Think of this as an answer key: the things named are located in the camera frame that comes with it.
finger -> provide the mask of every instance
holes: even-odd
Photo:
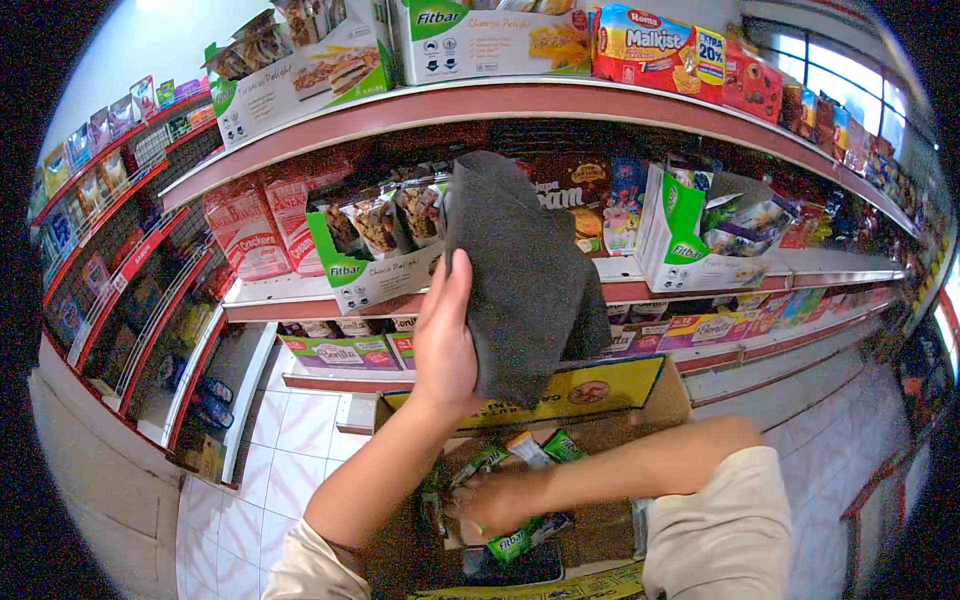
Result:
[[[446,279],[445,255],[446,252],[441,254],[440,260],[437,261],[437,270],[433,272],[433,278],[430,280],[430,290],[426,293],[423,304],[420,305],[420,316],[417,318],[418,324],[424,323],[430,317],[430,313],[433,312],[433,307],[437,305],[437,299],[444,290],[444,282]]]
[[[470,259],[464,250],[457,249],[453,253],[453,270],[444,284],[443,294],[437,300],[436,312],[443,314],[452,324],[466,323],[472,283],[473,266]]]

open cardboard box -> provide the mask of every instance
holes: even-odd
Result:
[[[596,382],[607,385],[606,396],[585,398],[584,384]],[[374,431],[405,398],[405,394],[381,395]],[[597,454],[691,419],[686,387],[664,355],[558,372],[534,411],[511,410],[491,402],[484,412],[486,416],[469,419],[444,447],[448,468],[461,468],[480,438],[497,438],[505,443],[530,430],[542,442],[561,426],[583,450]],[[462,588],[462,549],[444,549],[443,538],[419,527],[415,502],[408,500],[365,557],[368,581],[375,596],[388,598],[450,600],[514,594],[523,598],[593,598],[598,597],[596,594],[628,598],[640,594],[643,563],[634,559],[634,529],[627,499],[572,513],[575,525],[554,537],[563,555],[562,581],[519,588]]]

nissin crackers package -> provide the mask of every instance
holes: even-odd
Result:
[[[595,9],[593,77],[721,104],[726,40],[620,4]]]

hand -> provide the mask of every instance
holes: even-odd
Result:
[[[510,534],[539,508],[550,469],[522,473],[497,473],[472,479],[457,491],[460,517],[483,528],[486,539]]]
[[[430,291],[423,299],[414,333],[417,383],[412,396],[452,416],[466,418],[483,407],[473,394],[477,382],[477,356],[467,329],[467,302],[473,269],[467,253],[453,253],[453,269],[446,275],[441,256]]]

window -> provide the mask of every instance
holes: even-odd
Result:
[[[893,144],[900,159],[907,128],[907,98],[898,87],[873,68],[872,62],[843,44],[788,25],[752,19],[750,27],[764,58],[815,94],[823,92],[846,108],[873,135]]]

